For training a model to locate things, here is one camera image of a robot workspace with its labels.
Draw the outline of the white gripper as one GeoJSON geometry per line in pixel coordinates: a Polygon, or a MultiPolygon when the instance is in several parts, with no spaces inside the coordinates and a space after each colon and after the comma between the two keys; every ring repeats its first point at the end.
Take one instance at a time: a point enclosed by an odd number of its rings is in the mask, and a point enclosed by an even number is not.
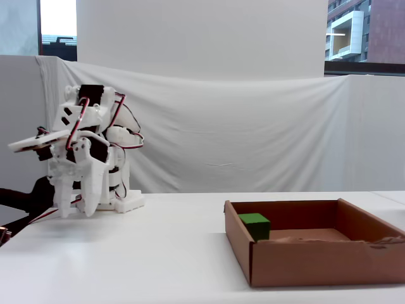
{"type": "Polygon", "coordinates": [[[111,121],[111,105],[100,101],[67,101],[57,110],[51,127],[48,179],[54,186],[54,204],[62,218],[70,214],[76,165],[83,211],[91,217],[101,200],[109,143],[101,135],[111,121]]]}

